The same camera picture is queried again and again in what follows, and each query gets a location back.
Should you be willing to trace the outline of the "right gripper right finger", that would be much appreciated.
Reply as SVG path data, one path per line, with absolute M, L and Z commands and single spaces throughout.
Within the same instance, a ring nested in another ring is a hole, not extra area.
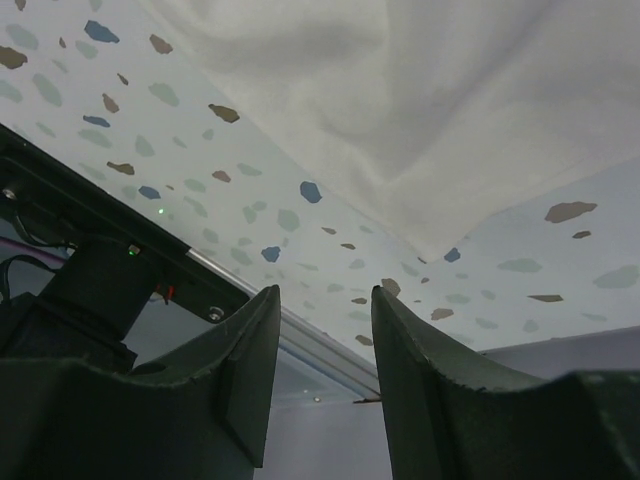
M 639 375 L 553 380 L 486 358 L 371 294 L 380 397 L 396 479 L 635 479 Z

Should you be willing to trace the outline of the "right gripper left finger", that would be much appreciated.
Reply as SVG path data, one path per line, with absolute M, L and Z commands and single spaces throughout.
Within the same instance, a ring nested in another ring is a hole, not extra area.
M 76 359 L 1 364 L 5 479 L 250 479 L 264 462 L 280 335 L 269 286 L 127 375 Z

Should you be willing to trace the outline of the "white t-shirt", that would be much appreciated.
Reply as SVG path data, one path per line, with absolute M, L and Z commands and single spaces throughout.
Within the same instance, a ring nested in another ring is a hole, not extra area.
M 635 1 L 149 1 L 243 114 L 426 259 L 639 154 Z

